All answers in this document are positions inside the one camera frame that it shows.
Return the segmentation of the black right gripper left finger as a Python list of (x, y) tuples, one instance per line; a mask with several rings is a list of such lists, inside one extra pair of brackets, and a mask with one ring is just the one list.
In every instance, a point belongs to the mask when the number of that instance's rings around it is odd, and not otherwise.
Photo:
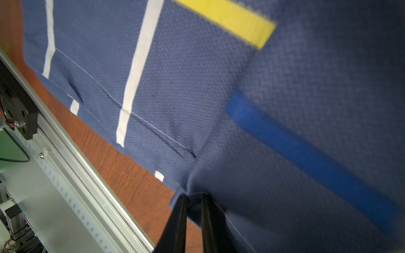
[(184, 253), (186, 245), (188, 198), (181, 195), (172, 210), (153, 253)]

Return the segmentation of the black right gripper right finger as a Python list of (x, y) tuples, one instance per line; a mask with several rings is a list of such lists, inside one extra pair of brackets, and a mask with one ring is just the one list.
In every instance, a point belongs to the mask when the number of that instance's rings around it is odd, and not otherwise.
[(208, 194), (201, 197), (201, 230), (205, 253), (237, 253), (225, 215)]

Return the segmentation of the blue striped pillowcase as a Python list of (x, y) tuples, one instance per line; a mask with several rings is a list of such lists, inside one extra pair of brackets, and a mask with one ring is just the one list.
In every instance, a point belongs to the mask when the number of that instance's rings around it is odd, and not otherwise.
[(404, 1), (22, 9), (42, 84), (239, 252), (404, 249)]

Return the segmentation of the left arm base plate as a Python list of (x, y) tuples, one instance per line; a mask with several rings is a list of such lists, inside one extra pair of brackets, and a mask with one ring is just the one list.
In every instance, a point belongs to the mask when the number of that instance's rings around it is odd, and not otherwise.
[(1, 63), (1, 117), (12, 129), (31, 140), (37, 133), (39, 109), (7, 66)]

